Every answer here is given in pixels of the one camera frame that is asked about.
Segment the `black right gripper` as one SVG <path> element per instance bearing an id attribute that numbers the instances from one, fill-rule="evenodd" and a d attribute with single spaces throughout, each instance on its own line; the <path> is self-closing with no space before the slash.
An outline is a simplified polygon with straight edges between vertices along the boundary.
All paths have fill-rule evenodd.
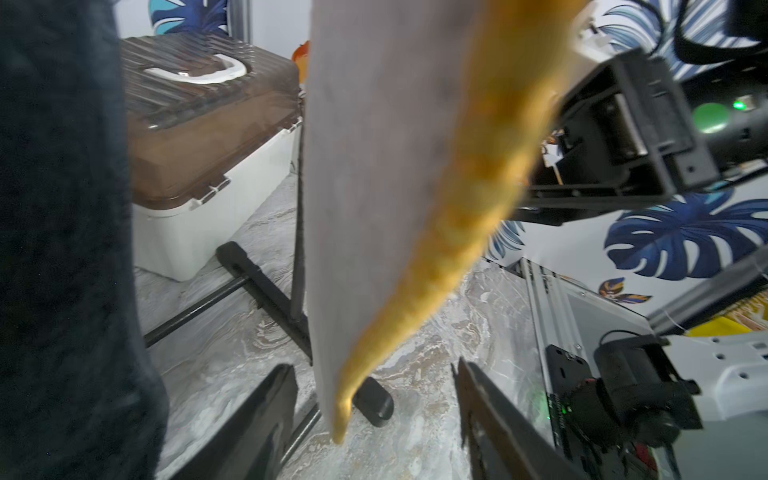
<path id="1" fill-rule="evenodd" d="M 679 82 L 660 58 L 618 54 L 565 96 L 552 134 L 560 157 L 534 169 L 513 220 L 559 226 L 749 182 L 767 173 L 767 56 Z"/>

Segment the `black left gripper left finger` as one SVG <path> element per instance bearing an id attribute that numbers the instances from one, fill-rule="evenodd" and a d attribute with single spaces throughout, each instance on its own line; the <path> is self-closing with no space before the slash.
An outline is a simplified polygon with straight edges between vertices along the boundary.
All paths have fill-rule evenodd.
<path id="1" fill-rule="evenodd" d="M 293 429 L 295 369 L 277 365 L 175 479 L 275 479 Z"/>

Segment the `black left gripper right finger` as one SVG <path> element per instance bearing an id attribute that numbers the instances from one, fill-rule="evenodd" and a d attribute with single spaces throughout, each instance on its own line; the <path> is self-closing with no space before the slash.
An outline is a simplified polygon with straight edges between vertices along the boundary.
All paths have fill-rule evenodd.
<path id="1" fill-rule="evenodd" d="M 473 479 L 584 479 L 472 362 L 455 367 L 462 446 Z"/>

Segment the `dark grey shoe insole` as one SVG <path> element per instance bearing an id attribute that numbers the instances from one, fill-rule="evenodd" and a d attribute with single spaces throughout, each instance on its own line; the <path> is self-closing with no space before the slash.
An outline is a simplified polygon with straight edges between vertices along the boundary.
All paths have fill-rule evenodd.
<path id="1" fill-rule="evenodd" d="M 137 318 L 108 1 L 1 5 L 1 475 L 151 479 L 168 396 Z"/>

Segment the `orange shoe insole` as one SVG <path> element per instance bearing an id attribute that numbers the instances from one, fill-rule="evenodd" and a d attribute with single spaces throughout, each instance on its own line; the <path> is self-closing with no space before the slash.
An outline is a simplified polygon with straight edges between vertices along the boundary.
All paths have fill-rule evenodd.
<path id="1" fill-rule="evenodd" d="M 316 1 L 306 298 L 335 443 L 364 380 L 440 308 L 520 203 L 580 1 Z"/>

